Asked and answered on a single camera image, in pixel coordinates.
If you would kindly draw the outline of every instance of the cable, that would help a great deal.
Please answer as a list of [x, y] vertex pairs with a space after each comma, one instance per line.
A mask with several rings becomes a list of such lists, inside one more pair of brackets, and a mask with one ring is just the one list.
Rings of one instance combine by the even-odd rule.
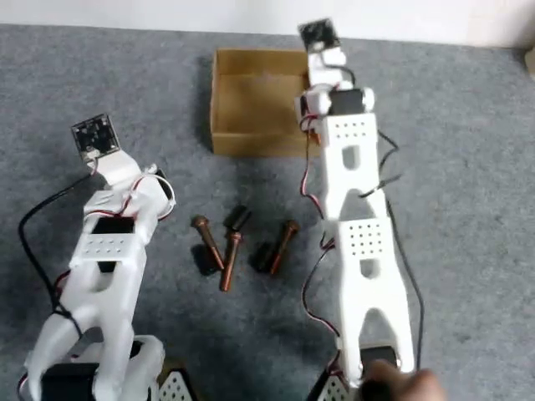
[[159, 175], [156, 175], [156, 174], [143, 174], [139, 178], [137, 178], [132, 183], [132, 185], [130, 186], [130, 190], [129, 190], [130, 193], [129, 193], [128, 197], [126, 198], [125, 202], [123, 203], [123, 205], [120, 207], [120, 209], [118, 211], [107, 211], [107, 210], [104, 210], [104, 209], [97, 209], [97, 210], [88, 212], [84, 216], [84, 219], [87, 219], [88, 216], [93, 215], [93, 214], [99, 214], [99, 215], [110, 216], [110, 217], [122, 216], [123, 213], [128, 208], [130, 202], [132, 201], [133, 192], [137, 190], [137, 188], [140, 185], [141, 181], [144, 178], [147, 178], [147, 177], [152, 177], [152, 178], [157, 179], [160, 182], [163, 182], [167, 186], [167, 188], [169, 189], [169, 192], [171, 193], [171, 198], [169, 199], [168, 204], [167, 204], [168, 205], [167, 206], [168, 210], [165, 213], [163, 213], [163, 214], [161, 214], [160, 216], [157, 217], [158, 221], [164, 220], [168, 215], [171, 214], [171, 212], [175, 208], [176, 196], [175, 196], [175, 191], [173, 190], [173, 187], [171, 186], [170, 182], [168, 180], [166, 180], [165, 178], [160, 177]]
[[318, 261], [316, 261], [316, 264], [312, 268], [312, 271], [310, 271], [310, 273], [308, 274], [308, 277], [303, 284], [303, 288], [301, 289], [301, 303], [303, 304], [304, 311], [307, 313], [308, 317], [310, 317], [312, 320], [315, 320], [316, 322], [322, 323], [326, 328], [328, 328], [334, 334], [334, 336], [336, 336], [336, 338], [339, 338], [340, 333], [338, 329], [327, 319], [324, 319], [316, 315], [312, 311], [310, 311], [310, 308], [308, 307], [308, 303], [307, 303], [307, 290], [308, 290], [308, 287], [310, 286], [310, 282], [312, 281], [312, 277], [314, 273], [318, 270], [318, 267], [323, 261], [323, 259], [327, 256], [329, 251], [331, 251], [332, 249], [333, 247], [329, 247], [321, 254]]
[[309, 194], [307, 192], [307, 178], [308, 178], [308, 171], [310, 170], [310, 129], [307, 133], [307, 145], [306, 145], [306, 160], [307, 160], [307, 167], [303, 173], [303, 178], [301, 179], [301, 185], [299, 186], [299, 194], [301, 196], [304, 196], [305, 198], [309, 198], [314, 206], [316, 206], [316, 209], [318, 210], [319, 216], [321, 219], [324, 219], [324, 211], [321, 208], [321, 205], [319, 203], [319, 199], [316, 195]]
[[63, 291], [63, 288], [60, 287], [60, 284], [64, 279], [66, 279], [70, 275], [70, 270], [66, 270], [65, 272], [61, 273], [53, 282], [53, 287], [56, 290], [56, 293], [58, 296], [61, 296], [61, 292]]
[[[380, 137], [383, 140], [387, 141], [392, 146], [392, 149], [386, 152], [385, 156], [383, 156], [383, 159], [379, 163], [379, 171], [381, 171], [386, 161], [388, 160], [388, 158], [392, 154], [397, 152], [400, 149], [400, 147], [387, 134], [383, 133], [382, 131], [378, 131], [378, 132], [379, 132]], [[386, 210], [388, 211], [388, 214], [390, 215], [390, 220], [392, 221], [392, 231], [394, 234], [395, 243], [398, 246], [398, 250], [400, 251], [401, 260], [403, 261], [403, 265], [405, 266], [405, 270], [407, 272], [407, 275], [409, 276], [410, 284], [415, 290], [416, 298], [418, 299], [418, 305], [420, 307], [420, 322], [418, 325], [418, 340], [416, 343], [416, 370], [420, 370], [421, 352], [422, 352], [423, 341], [424, 341], [425, 302], [421, 294], [420, 287], [418, 286], [418, 282], [416, 281], [414, 271], [412, 270], [412, 267], [410, 266], [409, 258], [401, 242], [400, 233], [398, 231], [397, 222], [395, 220], [394, 210], [392, 209], [392, 204], [390, 203], [386, 195], [385, 195], [385, 201], [386, 201]]]
[[28, 381], [28, 373], [23, 374], [23, 376], [18, 380], [18, 384], [17, 384], [18, 401], [24, 401], [23, 388], [24, 388], [24, 384], [26, 384], [27, 381]]
[[383, 156], [383, 158], [381, 159], [381, 162], [379, 163], [379, 172], [381, 172], [383, 170], [383, 167], [385, 166], [385, 163], [386, 161], [388, 160], [388, 158], [394, 154], [395, 152], [397, 152], [398, 150], [400, 150], [400, 147], [398, 146], [398, 144], [396, 144], [394, 142], [393, 139], [391, 139], [387, 134], [385, 134], [383, 131], [381, 131], [380, 129], [377, 131], [379, 133], [379, 136], [385, 140], [386, 142], [388, 142], [390, 144], [390, 146], [392, 146], [392, 149], [390, 149], [388, 152], [385, 153], [385, 155]]
[[416, 370], [420, 370], [421, 367], [421, 350], [422, 345], [424, 341], [424, 316], [425, 316], [425, 304], [424, 304], [424, 298], [421, 295], [420, 287], [418, 286], [418, 282], [415, 278], [415, 273], [412, 270], [412, 267], [409, 263], [409, 258], [407, 257], [407, 254], [405, 252], [405, 248], [403, 247], [400, 239], [400, 233], [398, 231], [397, 222], [395, 221], [394, 211], [392, 210], [392, 205], [390, 204], [390, 201], [388, 198], [386, 198], [386, 210], [388, 211], [388, 214], [390, 215], [390, 220], [392, 221], [392, 231], [394, 233], [394, 239], [395, 243], [398, 246], [398, 250], [400, 251], [401, 260], [403, 261], [403, 264], [405, 265], [405, 270], [407, 271], [407, 275], [410, 279], [410, 284], [415, 290], [416, 297], [418, 298], [418, 304], [420, 306], [420, 324], [418, 327], [418, 343], [416, 345]]
[[28, 244], [28, 240], [26, 239], [26, 234], [24, 232], [24, 227], [26, 226], [26, 223], [40, 210], [42, 210], [45, 206], [50, 205], [52, 202], [56, 201], [57, 199], [61, 198], [62, 196], [67, 195], [70, 191], [72, 191], [76, 186], [80, 185], [81, 183], [85, 182], [89, 178], [93, 176], [93, 172], [83, 176], [82, 178], [76, 180], [71, 185], [68, 185], [67, 187], [63, 188], [62, 190], [56, 192], [55, 194], [49, 196], [47, 199], [43, 200], [36, 206], [34, 206], [24, 217], [22, 220], [18, 223], [18, 236], [20, 238], [21, 243], [23, 244], [24, 251], [26, 252], [26, 255], [28, 256], [28, 259], [31, 261], [33, 267], [35, 268], [35, 271], [38, 273], [39, 277], [43, 281], [48, 296], [50, 297], [50, 303], [52, 304], [52, 314], [58, 314], [60, 316], [63, 316], [70, 320], [74, 327], [76, 328], [76, 332], [81, 338], [83, 336], [83, 333], [78, 325], [78, 322], [74, 319], [71, 312], [69, 312], [61, 303], [59, 300], [58, 294], [56, 293], [56, 290], [54, 288], [54, 285], [50, 281], [50, 279], [47, 276], [46, 271], [39, 263], [37, 257], [33, 254], [32, 249], [30, 248], [30, 245]]
[[345, 65], [333, 65], [333, 64], [327, 64], [325, 63], [324, 54], [323, 52], [319, 54], [319, 58], [321, 59], [322, 64], [327, 69], [339, 69], [340, 71], [344, 71], [347, 75], [351, 78], [351, 84], [354, 88], [357, 86], [357, 78], [354, 76], [354, 72], [349, 67], [346, 67]]

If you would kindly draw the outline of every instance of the finger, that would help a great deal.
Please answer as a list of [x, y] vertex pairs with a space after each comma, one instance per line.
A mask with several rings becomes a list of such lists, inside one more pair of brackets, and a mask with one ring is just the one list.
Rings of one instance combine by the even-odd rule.
[[446, 401], [446, 392], [429, 370], [421, 370], [405, 382], [400, 401]]
[[393, 393], [397, 393], [408, 380], [408, 375], [400, 372], [391, 363], [373, 361], [365, 372], [364, 381], [368, 380], [386, 383]]

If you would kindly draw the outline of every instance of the screw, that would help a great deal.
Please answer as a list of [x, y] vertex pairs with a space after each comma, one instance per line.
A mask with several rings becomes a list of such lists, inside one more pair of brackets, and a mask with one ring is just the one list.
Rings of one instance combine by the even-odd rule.
[[227, 292], [231, 287], [232, 269], [234, 268], [234, 262], [236, 261], [237, 248], [242, 241], [242, 234], [237, 231], [231, 231], [228, 234], [228, 249], [227, 249], [227, 264], [225, 270], [221, 276], [221, 283], [219, 288], [221, 291]]
[[205, 216], [197, 215], [193, 217], [191, 226], [195, 227], [197, 231], [199, 231], [199, 234], [201, 234], [202, 241], [210, 250], [211, 255], [216, 261], [217, 267], [219, 267], [220, 270], [224, 270], [225, 267], [223, 266], [221, 254], [217, 250], [216, 242], [211, 236], [210, 229], [208, 228], [208, 219]]
[[273, 257], [271, 270], [269, 271], [271, 275], [275, 274], [278, 268], [281, 266], [281, 261], [283, 260], [284, 253], [286, 253], [288, 243], [298, 231], [299, 224], [295, 220], [288, 220], [286, 222], [283, 234], [281, 235], [281, 240], [278, 243], [278, 249], [275, 251], [275, 255]]

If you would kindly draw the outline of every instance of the circuit board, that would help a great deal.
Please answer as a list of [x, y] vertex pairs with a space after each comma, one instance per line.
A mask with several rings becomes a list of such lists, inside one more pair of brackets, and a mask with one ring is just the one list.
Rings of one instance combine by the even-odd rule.
[[307, 53], [340, 46], [340, 39], [334, 31], [333, 22], [328, 18], [299, 25], [298, 30]]
[[107, 114], [100, 114], [71, 127], [78, 152], [85, 163], [120, 150]]

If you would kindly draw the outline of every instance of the black wire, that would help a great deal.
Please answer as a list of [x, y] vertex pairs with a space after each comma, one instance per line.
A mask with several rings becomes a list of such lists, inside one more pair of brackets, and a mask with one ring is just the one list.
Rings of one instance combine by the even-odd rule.
[[74, 327], [76, 328], [76, 333], [79, 335], [80, 338], [83, 336], [83, 333], [82, 333], [82, 330], [80, 329], [80, 326], [78, 325], [78, 322], [76, 322], [72, 313], [68, 311], [63, 306], [61, 301], [59, 300], [58, 293], [56, 292], [54, 285], [48, 278], [46, 271], [41, 266], [41, 263], [39, 263], [37, 257], [33, 254], [33, 251], [30, 248], [30, 245], [28, 244], [28, 240], [26, 239], [26, 234], [24, 232], [24, 227], [26, 226], [26, 223], [28, 223], [28, 221], [38, 211], [43, 209], [45, 206], [50, 205], [52, 202], [56, 201], [62, 196], [68, 194], [76, 186], [88, 180], [91, 176], [92, 176], [91, 174], [87, 174], [84, 177], [76, 180], [74, 183], [67, 186], [66, 188], [60, 190], [59, 192], [56, 192], [55, 194], [51, 195], [47, 199], [43, 200], [42, 202], [37, 204], [35, 207], [33, 207], [28, 213], [26, 213], [26, 215], [24, 215], [24, 217], [21, 219], [20, 223], [18, 223], [18, 236], [20, 238], [21, 243], [23, 244], [23, 248], [24, 248], [24, 251], [26, 252], [26, 255], [28, 256], [28, 259], [32, 262], [32, 265], [35, 268], [35, 271], [38, 273], [39, 278], [41, 278], [44, 285], [46, 286], [48, 296], [50, 297], [50, 303], [52, 304], [52, 314], [58, 314], [70, 320], [73, 323]]
[[390, 220], [392, 221], [392, 231], [394, 232], [394, 239], [395, 243], [398, 246], [398, 250], [400, 251], [401, 260], [403, 261], [403, 264], [405, 265], [405, 270], [407, 271], [407, 275], [410, 279], [410, 284], [415, 289], [416, 297], [418, 298], [418, 303], [420, 306], [420, 324], [418, 327], [418, 343], [416, 345], [416, 370], [420, 370], [421, 367], [421, 349], [422, 344], [424, 341], [424, 316], [425, 316], [425, 304], [424, 304], [424, 298], [421, 295], [420, 287], [418, 286], [418, 282], [415, 278], [415, 273], [412, 270], [412, 267], [409, 263], [409, 258], [407, 257], [407, 254], [405, 252], [405, 248], [403, 247], [400, 239], [400, 233], [398, 232], [398, 226], [395, 221], [394, 211], [392, 210], [392, 205], [390, 204], [390, 201], [388, 198], [386, 198], [386, 209], [388, 211], [388, 214], [390, 215]]
[[383, 159], [381, 159], [381, 162], [379, 163], [379, 172], [380, 172], [381, 170], [383, 170], [383, 167], [385, 166], [385, 163], [388, 160], [388, 158], [392, 154], [400, 150], [400, 147], [398, 146], [398, 144], [394, 142], [393, 139], [391, 139], [387, 134], [383, 133], [381, 130], [378, 130], [377, 132], [379, 133], [379, 136], [383, 140], [385, 140], [386, 142], [390, 144], [390, 146], [392, 146], [392, 149], [390, 149], [388, 152], [385, 153], [385, 155], [383, 156]]
[[321, 59], [321, 62], [324, 65], [325, 68], [327, 68], [327, 69], [339, 69], [340, 71], [344, 71], [347, 75], [350, 76], [351, 84], [353, 85], [353, 87], [355, 88], [357, 86], [357, 78], [355, 78], [354, 72], [353, 72], [352, 69], [350, 69], [349, 67], [346, 67], [345, 65], [334, 65], [334, 64], [325, 63], [324, 54], [323, 53], [319, 54], [319, 58]]
[[[381, 160], [381, 162], [379, 164], [379, 171], [381, 171], [383, 166], [385, 165], [385, 162], [388, 160], [388, 158], [392, 154], [397, 152], [400, 149], [400, 147], [388, 135], [386, 135], [385, 133], [383, 133], [381, 131], [378, 131], [378, 132], [379, 132], [379, 136], [392, 146], [392, 149], [389, 150], [388, 152], [386, 152], [385, 156], [383, 156], [383, 159]], [[421, 351], [422, 351], [423, 341], [424, 341], [424, 316], [425, 316], [424, 298], [421, 295], [421, 290], [420, 290], [420, 287], [418, 286], [418, 282], [416, 281], [414, 271], [412, 270], [412, 267], [410, 266], [409, 258], [407, 256], [407, 254], [405, 252], [405, 248], [403, 247], [403, 244], [401, 242], [400, 232], [398, 231], [397, 222], [395, 221], [394, 211], [393, 211], [392, 205], [390, 204], [390, 201], [388, 200], [386, 195], [385, 195], [385, 200], [386, 200], [386, 210], [388, 211], [388, 214], [390, 215], [390, 220], [392, 221], [392, 231], [394, 233], [395, 243], [398, 246], [398, 250], [400, 251], [401, 260], [403, 261], [403, 264], [405, 266], [405, 270], [407, 271], [407, 275], [409, 276], [410, 284], [412, 285], [412, 287], [415, 290], [416, 297], [418, 298], [418, 304], [419, 304], [419, 307], [420, 307], [420, 323], [419, 323], [419, 327], [418, 327], [418, 340], [417, 340], [417, 344], [416, 344], [416, 369], [420, 370], [420, 367], [421, 367]]]

